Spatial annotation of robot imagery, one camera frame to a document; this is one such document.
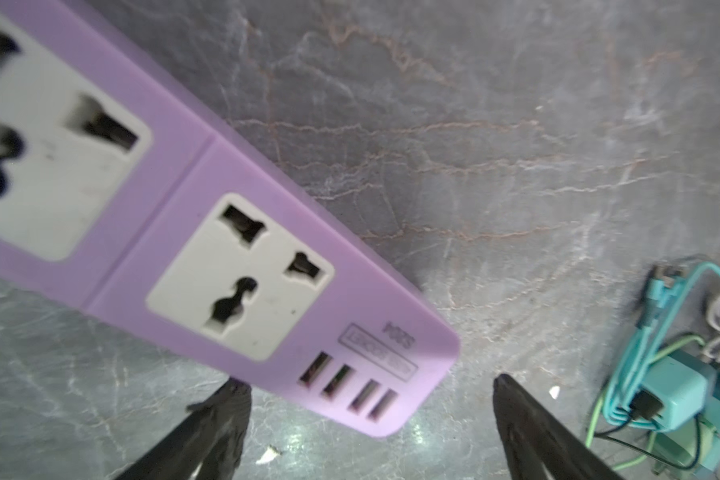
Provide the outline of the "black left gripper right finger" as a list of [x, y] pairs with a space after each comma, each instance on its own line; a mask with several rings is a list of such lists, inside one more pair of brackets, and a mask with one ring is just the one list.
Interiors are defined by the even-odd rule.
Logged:
[[620, 477], [508, 374], [493, 381], [493, 409], [513, 480]]

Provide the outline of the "green charger plug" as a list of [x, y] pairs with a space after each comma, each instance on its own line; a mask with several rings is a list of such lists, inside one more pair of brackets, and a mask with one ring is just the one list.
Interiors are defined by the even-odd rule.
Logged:
[[[652, 473], [669, 479], [715, 479], [715, 470], [720, 464], [720, 437], [707, 422], [701, 422], [700, 430], [700, 456], [693, 470], [680, 470], [654, 460]], [[675, 431], [658, 434], [652, 453], [675, 465], [686, 466], [695, 458], [696, 443], [695, 421], [690, 420]]]

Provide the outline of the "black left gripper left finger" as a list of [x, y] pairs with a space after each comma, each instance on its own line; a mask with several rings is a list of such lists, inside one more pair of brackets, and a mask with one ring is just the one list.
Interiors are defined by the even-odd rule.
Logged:
[[252, 388], [229, 378], [188, 417], [118, 475], [120, 479], [231, 479], [240, 466]]

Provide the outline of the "purple power strip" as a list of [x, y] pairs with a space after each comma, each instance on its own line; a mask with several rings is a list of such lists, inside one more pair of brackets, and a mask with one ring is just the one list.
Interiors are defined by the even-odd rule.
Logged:
[[80, 1], [0, 1], [0, 277], [377, 438], [460, 350], [414, 285]]

